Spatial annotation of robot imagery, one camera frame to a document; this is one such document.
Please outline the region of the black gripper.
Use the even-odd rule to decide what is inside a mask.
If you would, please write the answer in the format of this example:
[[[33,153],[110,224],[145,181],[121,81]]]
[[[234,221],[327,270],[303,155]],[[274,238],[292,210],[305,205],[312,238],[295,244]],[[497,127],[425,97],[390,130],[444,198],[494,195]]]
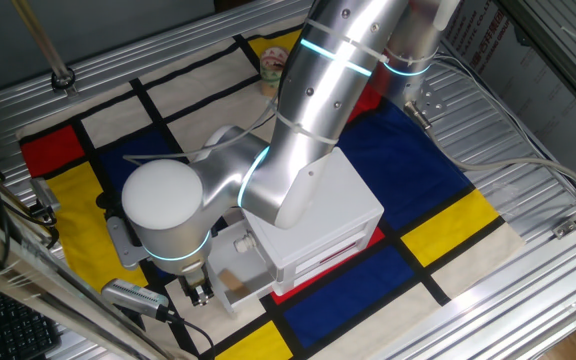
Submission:
[[[213,289],[205,268],[195,269],[178,277],[182,290],[189,294],[194,306],[205,306],[213,296]]]

